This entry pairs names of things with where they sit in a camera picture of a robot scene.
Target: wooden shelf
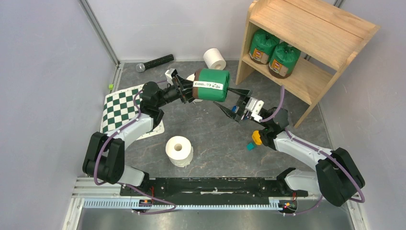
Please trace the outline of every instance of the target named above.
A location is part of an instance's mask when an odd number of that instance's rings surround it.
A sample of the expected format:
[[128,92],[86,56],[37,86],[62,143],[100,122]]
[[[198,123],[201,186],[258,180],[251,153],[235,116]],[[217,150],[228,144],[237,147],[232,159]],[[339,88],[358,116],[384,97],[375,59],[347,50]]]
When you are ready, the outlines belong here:
[[[253,35],[260,28],[337,72],[331,75],[301,58],[291,76],[272,76],[267,65],[252,61],[248,54]],[[284,85],[309,104],[295,124],[298,127],[379,28],[321,0],[255,0],[248,9],[236,84],[257,70]]]
[[307,104],[312,104],[316,100],[317,96],[333,77],[333,75],[303,58],[299,59],[292,75],[286,79],[272,76],[268,71],[268,65],[252,61],[248,54],[244,55],[242,60],[277,84],[284,85],[287,91]]
[[249,21],[335,70],[375,26],[317,0],[271,0]]

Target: yellow clip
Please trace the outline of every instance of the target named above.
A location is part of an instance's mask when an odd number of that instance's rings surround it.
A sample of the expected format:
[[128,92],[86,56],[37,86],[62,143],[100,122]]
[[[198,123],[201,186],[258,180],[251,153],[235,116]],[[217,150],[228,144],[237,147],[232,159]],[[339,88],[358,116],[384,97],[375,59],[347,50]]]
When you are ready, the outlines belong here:
[[259,136],[259,131],[258,130],[255,130],[252,133],[252,139],[254,140],[255,144],[257,144],[257,145],[262,144],[261,137]]

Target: product label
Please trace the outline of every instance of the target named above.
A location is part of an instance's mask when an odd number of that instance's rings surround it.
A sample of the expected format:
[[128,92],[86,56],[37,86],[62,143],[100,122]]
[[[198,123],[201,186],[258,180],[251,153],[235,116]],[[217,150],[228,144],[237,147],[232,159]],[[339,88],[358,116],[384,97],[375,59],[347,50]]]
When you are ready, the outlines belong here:
[[257,48],[254,49],[254,52],[249,54],[252,59],[259,61],[263,64],[266,64],[268,62],[269,55],[266,53],[257,50]]
[[221,83],[216,83],[216,82],[195,80],[193,82],[193,87],[210,88],[210,89],[215,89],[215,90],[223,90],[224,85],[221,84]]
[[286,76],[286,73],[289,70],[289,68],[279,63],[276,59],[274,59],[272,62],[269,62],[269,67],[271,70],[273,70],[275,73],[278,73],[282,77]]

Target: cable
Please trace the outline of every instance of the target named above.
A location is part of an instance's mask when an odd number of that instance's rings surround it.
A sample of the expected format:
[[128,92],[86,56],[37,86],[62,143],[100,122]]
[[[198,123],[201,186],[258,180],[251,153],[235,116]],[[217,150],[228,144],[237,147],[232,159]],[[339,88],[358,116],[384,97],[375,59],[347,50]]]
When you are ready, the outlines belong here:
[[274,118],[276,116],[276,114],[279,112],[279,110],[282,108],[284,98],[285,98],[285,86],[281,85],[281,99],[279,100],[278,107],[268,118],[261,119],[260,122],[267,122],[267,121],[271,120],[272,118]]
[[[307,143],[305,143],[305,142],[303,142],[303,141],[300,141],[300,140],[298,140],[298,139],[292,138],[292,135],[289,133],[289,131],[288,131],[286,128],[285,128],[285,132],[286,132],[286,134],[288,135],[288,137],[289,137],[291,140],[294,140],[294,141],[296,141],[297,143],[299,143],[299,144],[301,144],[301,145],[303,145],[303,146],[306,146],[306,147],[308,147],[308,148],[310,148],[310,149],[312,149],[312,150],[314,150],[314,151],[319,151],[319,149],[316,148],[316,147],[314,147],[314,146],[311,146],[311,145],[309,145],[309,144],[307,144]],[[323,156],[329,158],[332,162],[334,162],[334,163],[338,166],[338,168],[340,168],[340,170],[343,171],[343,173],[348,177],[348,179],[349,179],[349,180],[351,181],[351,183],[354,185],[355,189],[357,189],[357,192],[358,192],[358,194],[360,195],[361,200],[354,199],[354,198],[352,198],[352,197],[351,197],[349,200],[352,200],[352,201],[355,201],[355,202],[358,202],[358,203],[364,203],[364,202],[365,202],[364,193],[362,193],[361,188],[358,186],[357,182],[355,182],[354,178],[352,178],[352,176],[350,175],[350,173],[349,173],[336,159],[334,159],[332,156],[328,155],[327,153],[325,153],[325,152],[323,152],[323,151],[320,151],[320,153],[321,153]]]
[[292,208],[290,208],[289,206],[286,206],[286,208],[289,209],[289,210],[291,210],[291,211],[296,212],[297,209],[299,208],[299,201],[296,201],[296,209],[292,209]]
[[301,214],[310,212],[313,209],[317,208],[320,205],[322,200],[323,200],[323,195],[321,195],[319,200],[317,201],[317,203],[313,207],[309,208],[308,210],[301,211],[301,212],[296,212],[296,213],[283,213],[283,216],[296,216],[296,215],[301,215]]
[[[163,83],[163,82],[166,82],[166,80],[161,80],[161,81],[158,81],[157,83]],[[129,127],[131,124],[137,122],[137,121],[139,120],[140,116],[141,116],[141,109],[139,108],[139,106],[138,106],[137,103],[135,102],[135,99],[137,98],[137,96],[138,96],[140,93],[142,93],[142,90],[138,91],[137,94],[135,94],[134,99],[133,99],[133,101],[134,101],[134,106],[135,106],[135,107],[137,108],[137,110],[138,110],[137,117],[136,117],[135,119],[132,119],[131,121],[129,121],[129,122],[126,123],[125,125],[123,125],[122,128],[120,128],[119,130],[115,131],[111,136],[109,136],[109,137],[107,138],[107,140],[104,142],[104,144],[102,145],[102,147],[101,147],[101,149],[100,149],[100,151],[99,151],[99,155],[97,156],[96,164],[95,164],[95,166],[94,166],[94,172],[93,172],[93,179],[94,179],[94,183],[95,183],[96,185],[102,185],[102,184],[105,184],[105,183],[106,183],[105,181],[99,183],[99,181],[97,180],[97,170],[98,170],[98,168],[99,168],[100,159],[102,158],[102,154],[103,154],[104,150],[106,149],[107,144],[108,144],[108,143],[110,142],[110,140],[111,140],[113,137],[115,137],[119,132],[123,131],[124,129],[126,129],[127,127]],[[146,193],[143,193],[143,192],[141,192],[139,189],[137,189],[136,187],[134,187],[134,186],[132,186],[132,185],[130,185],[130,184],[123,184],[123,183],[119,183],[119,184],[121,184],[121,185],[123,185],[123,186],[127,186],[127,187],[133,189],[134,191],[136,191],[137,193],[139,193],[139,194],[141,194],[141,195],[144,195],[144,196],[146,196],[146,197],[148,197],[148,198],[150,198],[150,199],[152,199],[152,200],[156,200],[156,201],[159,201],[159,202],[162,202],[162,203],[165,203],[165,204],[168,204],[168,205],[172,205],[172,206],[173,206],[173,207],[170,208],[170,209],[165,209],[165,210],[156,211],[156,212],[145,212],[145,213],[140,213],[140,212],[139,212],[139,213],[138,213],[139,215],[159,214],[159,213],[171,212],[171,211],[173,211],[174,209],[176,209],[176,204],[174,204],[174,203],[171,203],[171,202],[169,202],[169,201],[162,200],[162,199],[159,199],[159,198],[150,196],[150,195],[148,195],[148,194],[146,194]]]
[[152,197],[155,197],[154,187],[151,186],[151,187],[149,188],[149,190],[151,190]]
[[139,215],[160,214],[160,213],[171,212],[171,211],[173,211],[173,210],[176,209],[176,204],[174,204],[174,203],[172,203],[172,202],[169,202],[169,201],[166,201],[166,200],[162,200],[162,199],[159,199],[159,198],[150,196],[150,195],[148,195],[148,194],[146,194],[146,193],[141,192],[141,190],[137,189],[136,187],[134,187],[134,186],[132,186],[132,185],[130,185],[130,184],[123,184],[123,183],[119,183],[119,184],[121,184],[121,185],[123,185],[123,186],[127,186],[127,187],[133,189],[134,191],[136,191],[137,193],[139,193],[139,194],[141,194],[141,195],[143,195],[143,196],[146,196],[146,197],[148,197],[148,198],[150,198],[150,199],[152,199],[152,200],[156,200],[156,201],[165,203],[165,204],[167,204],[167,205],[172,205],[172,206],[173,206],[173,207],[171,207],[170,209],[165,209],[165,210],[156,211],[156,212],[138,212]]
[[102,184],[105,184],[105,183],[106,183],[105,181],[99,183],[99,181],[97,180],[97,171],[98,171],[98,169],[99,169],[100,159],[102,158],[102,154],[103,154],[104,150],[106,149],[107,144],[110,142],[111,139],[113,139],[113,137],[115,137],[115,136],[119,133],[119,131],[124,130],[125,128],[127,128],[127,127],[130,126],[131,124],[137,122],[137,120],[138,120],[138,119],[140,118],[140,116],[141,116],[140,108],[139,108],[138,105],[135,103],[135,98],[136,98],[141,92],[142,92],[142,90],[138,91],[137,94],[134,96],[134,106],[135,106],[135,107],[137,108],[137,110],[138,110],[137,117],[136,117],[135,119],[132,119],[132,120],[130,120],[129,122],[127,122],[125,125],[123,125],[123,127],[122,127],[121,129],[117,130],[117,131],[114,132],[111,136],[109,136],[109,137],[107,138],[107,140],[104,142],[104,144],[102,145],[102,147],[101,147],[101,149],[100,149],[100,151],[99,151],[99,155],[97,156],[96,164],[95,164],[95,166],[94,166],[94,172],[93,172],[93,180],[94,180],[94,183],[95,183],[96,185],[102,185]]

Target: teal block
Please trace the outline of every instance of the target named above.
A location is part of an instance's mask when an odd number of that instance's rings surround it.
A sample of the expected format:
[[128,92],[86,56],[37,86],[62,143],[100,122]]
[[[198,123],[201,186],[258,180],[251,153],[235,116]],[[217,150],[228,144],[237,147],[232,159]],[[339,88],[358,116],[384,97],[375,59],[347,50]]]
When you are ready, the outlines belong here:
[[257,145],[254,142],[247,144],[248,151],[251,151],[251,150],[255,149],[256,147],[257,147]]

